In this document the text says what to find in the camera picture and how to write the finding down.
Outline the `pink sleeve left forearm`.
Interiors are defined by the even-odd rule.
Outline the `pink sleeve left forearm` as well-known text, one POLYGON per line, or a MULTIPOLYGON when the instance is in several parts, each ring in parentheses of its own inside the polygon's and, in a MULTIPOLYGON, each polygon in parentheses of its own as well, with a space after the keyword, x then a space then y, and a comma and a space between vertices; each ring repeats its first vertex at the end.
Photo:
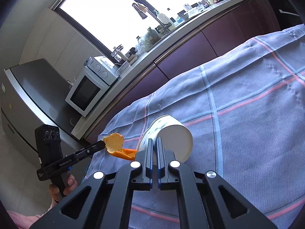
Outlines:
POLYGON ((24 216, 14 211, 7 211, 9 217, 12 219, 15 226, 19 229, 29 229, 36 221, 43 217, 46 212, 42 215, 35 216, 24 216))

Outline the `person's left hand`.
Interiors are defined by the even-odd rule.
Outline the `person's left hand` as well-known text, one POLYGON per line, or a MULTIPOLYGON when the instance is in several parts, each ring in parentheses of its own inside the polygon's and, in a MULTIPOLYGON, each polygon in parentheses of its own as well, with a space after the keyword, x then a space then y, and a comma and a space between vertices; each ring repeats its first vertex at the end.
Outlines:
MULTIPOLYGON (((73 190, 78 187, 78 185, 79 183, 76 181, 75 177, 70 174, 67 178, 67 185, 63 191, 64 196, 69 195, 73 190)), ((60 190, 54 183, 51 183, 49 185, 49 194, 51 198, 53 198, 53 200, 59 202, 60 190)))

